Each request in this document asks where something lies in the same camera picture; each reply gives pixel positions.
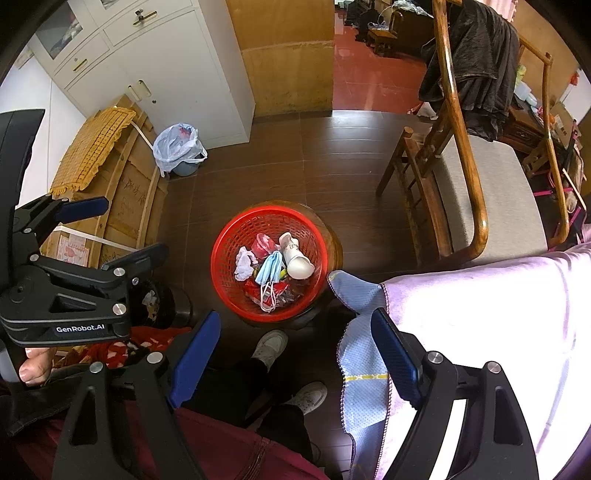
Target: wooden stool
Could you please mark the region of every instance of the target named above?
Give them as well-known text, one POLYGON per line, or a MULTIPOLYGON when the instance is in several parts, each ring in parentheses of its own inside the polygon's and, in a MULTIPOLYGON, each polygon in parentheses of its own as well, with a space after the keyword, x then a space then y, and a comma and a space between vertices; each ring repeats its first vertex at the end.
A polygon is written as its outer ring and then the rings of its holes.
POLYGON ((390 26, 388 30, 380 30, 379 28, 370 28, 366 44, 368 47, 374 45, 374 53, 378 55, 380 51, 386 54, 386 47, 391 48, 396 45, 398 41, 398 26, 404 20, 402 13, 399 10, 392 10, 392 17, 390 17, 390 26))

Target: red plastic basket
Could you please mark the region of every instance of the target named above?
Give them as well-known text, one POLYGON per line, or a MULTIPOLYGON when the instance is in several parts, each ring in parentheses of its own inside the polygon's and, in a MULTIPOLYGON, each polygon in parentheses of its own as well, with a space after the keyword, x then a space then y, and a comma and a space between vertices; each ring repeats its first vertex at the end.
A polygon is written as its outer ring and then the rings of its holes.
POLYGON ((309 306, 324 286, 327 266, 326 245, 316 226, 295 210, 270 205, 243 212, 224 227, 213 246, 210 269, 213 286, 228 308, 248 320, 269 323, 292 318, 309 306), (242 282, 234 279, 236 255, 240 247, 250 249, 258 233, 265 233, 278 243, 285 232, 291 232, 300 241, 300 250, 316 269, 303 297, 285 308, 265 313, 246 297, 242 282))

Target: glass cabinet door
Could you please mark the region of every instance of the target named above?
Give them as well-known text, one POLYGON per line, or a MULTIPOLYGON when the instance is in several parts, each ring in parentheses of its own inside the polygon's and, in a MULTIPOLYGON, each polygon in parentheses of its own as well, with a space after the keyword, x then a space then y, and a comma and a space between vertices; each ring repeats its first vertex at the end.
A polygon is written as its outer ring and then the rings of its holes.
POLYGON ((82 32, 82 24, 65 2, 57 11, 45 20, 37 30, 37 38, 47 50, 49 56, 56 57, 82 32))
POLYGON ((125 8, 137 3, 138 0, 84 0, 84 2, 96 24, 102 25, 125 8))

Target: yellow mat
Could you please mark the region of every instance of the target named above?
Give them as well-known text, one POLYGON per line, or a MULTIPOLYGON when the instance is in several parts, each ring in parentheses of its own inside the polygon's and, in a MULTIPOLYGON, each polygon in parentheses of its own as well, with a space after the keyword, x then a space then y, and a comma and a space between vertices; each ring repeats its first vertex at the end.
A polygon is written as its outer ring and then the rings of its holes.
POLYGON ((61 195, 84 190, 134 116, 128 108, 110 107, 84 122, 61 159, 50 192, 61 195))

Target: wooden wall panel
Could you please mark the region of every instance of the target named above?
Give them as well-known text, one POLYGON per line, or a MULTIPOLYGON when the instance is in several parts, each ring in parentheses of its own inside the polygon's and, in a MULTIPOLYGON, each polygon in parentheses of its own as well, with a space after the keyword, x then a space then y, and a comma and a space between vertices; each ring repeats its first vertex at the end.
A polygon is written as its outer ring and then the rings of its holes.
MULTIPOLYGON (((517 4, 515 28, 527 40, 542 52, 549 52, 554 59, 550 79, 550 95, 560 98, 569 84, 570 78, 579 66, 566 43, 558 32, 528 3, 521 1, 517 4)), ((532 53, 526 51, 522 63, 527 67, 524 82, 529 85, 537 98, 542 95, 543 64, 532 53)))
POLYGON ((252 48, 242 57, 256 99, 256 116, 332 108, 331 41, 252 48))
POLYGON ((332 0, 226 0, 255 116, 332 108, 332 0))

